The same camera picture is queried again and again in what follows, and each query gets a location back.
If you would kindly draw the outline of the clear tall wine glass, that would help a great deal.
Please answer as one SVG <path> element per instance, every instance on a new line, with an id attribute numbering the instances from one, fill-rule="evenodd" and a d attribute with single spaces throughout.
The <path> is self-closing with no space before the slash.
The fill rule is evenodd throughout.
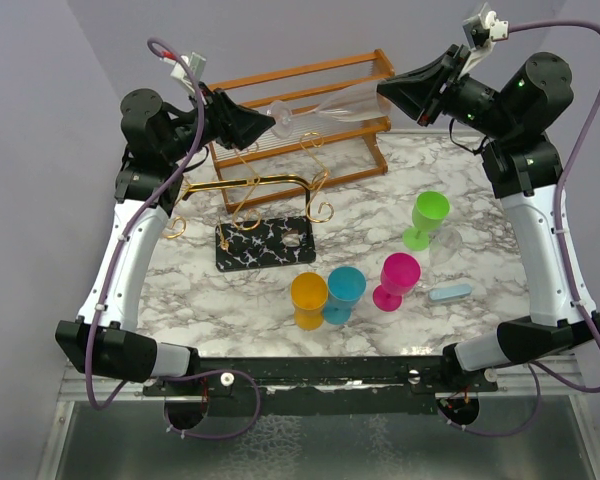
<path id="1" fill-rule="evenodd" d="M 279 139 L 291 136 L 300 118 L 317 116 L 338 122 L 358 122 L 388 116 L 391 103 L 377 92 L 378 80 L 348 86 L 333 92 L 316 107 L 294 113 L 282 100 L 272 102 L 266 114 L 275 120 L 271 131 Z"/>

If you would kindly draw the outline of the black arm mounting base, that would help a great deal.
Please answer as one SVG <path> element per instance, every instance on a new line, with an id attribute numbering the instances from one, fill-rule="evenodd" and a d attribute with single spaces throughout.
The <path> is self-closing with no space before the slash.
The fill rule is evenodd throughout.
<path id="1" fill-rule="evenodd" d="M 438 394 L 497 390 L 483 371 L 454 372 L 440 355 L 202 357 L 195 372 L 203 378 L 158 380 L 143 394 L 167 401 L 206 398 L 211 415 L 246 417 L 256 399 L 240 372 L 258 386 L 262 415 L 433 414 Z"/>

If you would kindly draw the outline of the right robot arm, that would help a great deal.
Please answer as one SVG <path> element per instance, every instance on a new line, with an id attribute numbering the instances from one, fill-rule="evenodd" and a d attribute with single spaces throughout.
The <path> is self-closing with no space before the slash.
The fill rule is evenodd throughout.
<path id="1" fill-rule="evenodd" d="M 480 132 L 483 169 L 514 230 L 528 290 L 528 315 L 446 347 L 441 383 L 461 391 L 477 370 L 516 365 L 570 350 L 600 335 L 600 311 L 587 292 L 568 237 L 564 169 L 546 129 L 571 104 L 568 64 L 547 52 L 531 55 L 502 90 L 464 73 L 465 46 L 382 80 L 377 92 L 421 126 L 441 114 Z"/>

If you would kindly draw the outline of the clear short wine glass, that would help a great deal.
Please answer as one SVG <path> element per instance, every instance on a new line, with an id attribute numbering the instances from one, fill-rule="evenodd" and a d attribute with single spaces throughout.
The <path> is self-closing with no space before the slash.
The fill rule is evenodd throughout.
<path id="1" fill-rule="evenodd" d="M 462 245 L 460 232 L 451 227 L 440 229 L 429 245 L 429 266 L 439 266 L 449 261 Z"/>

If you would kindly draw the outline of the green plastic wine glass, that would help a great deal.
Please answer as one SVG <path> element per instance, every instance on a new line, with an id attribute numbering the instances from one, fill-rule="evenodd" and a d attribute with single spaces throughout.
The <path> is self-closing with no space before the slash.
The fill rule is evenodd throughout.
<path id="1" fill-rule="evenodd" d="M 425 191 L 418 195 L 412 210 L 412 226 L 402 235 L 403 244 L 412 251 L 423 251 L 430 243 L 430 234 L 439 228 L 450 212 L 445 195 Z"/>

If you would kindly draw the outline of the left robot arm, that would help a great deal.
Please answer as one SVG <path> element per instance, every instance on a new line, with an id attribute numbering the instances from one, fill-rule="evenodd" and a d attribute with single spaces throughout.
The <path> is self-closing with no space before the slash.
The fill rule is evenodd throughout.
<path id="1" fill-rule="evenodd" d="M 115 181 L 114 221 L 91 292 L 73 321 L 62 321 L 57 344 L 81 373 L 144 382 L 166 377 L 186 395 L 200 385 L 197 351 L 139 335 L 138 308 L 148 266 L 183 180 L 180 160 L 216 142 L 244 150 L 272 128 L 272 117 L 204 88 L 200 107 L 176 109 L 151 89 L 120 104 L 126 139 Z"/>

